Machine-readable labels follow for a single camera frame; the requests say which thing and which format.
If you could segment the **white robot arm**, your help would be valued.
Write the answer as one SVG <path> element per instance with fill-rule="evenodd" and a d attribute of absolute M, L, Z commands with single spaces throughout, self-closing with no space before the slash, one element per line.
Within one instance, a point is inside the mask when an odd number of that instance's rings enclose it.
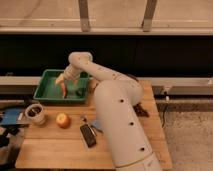
<path fill-rule="evenodd" d="M 72 52 L 68 60 L 55 83 L 77 81 L 81 72 L 99 81 L 94 106 L 116 171 L 163 171 L 134 110 L 143 95 L 140 83 L 94 63 L 90 52 Z"/>

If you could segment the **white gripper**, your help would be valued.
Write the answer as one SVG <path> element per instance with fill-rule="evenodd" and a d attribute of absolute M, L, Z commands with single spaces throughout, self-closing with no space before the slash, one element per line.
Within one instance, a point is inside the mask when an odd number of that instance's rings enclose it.
<path fill-rule="evenodd" d="M 57 79 L 55 80 L 55 84 L 61 84 L 64 80 L 71 80 L 73 81 L 73 91 L 78 90 L 78 79 L 80 78 L 81 70 L 75 68 L 74 66 L 67 66 L 64 70 L 64 74 L 60 74 Z"/>

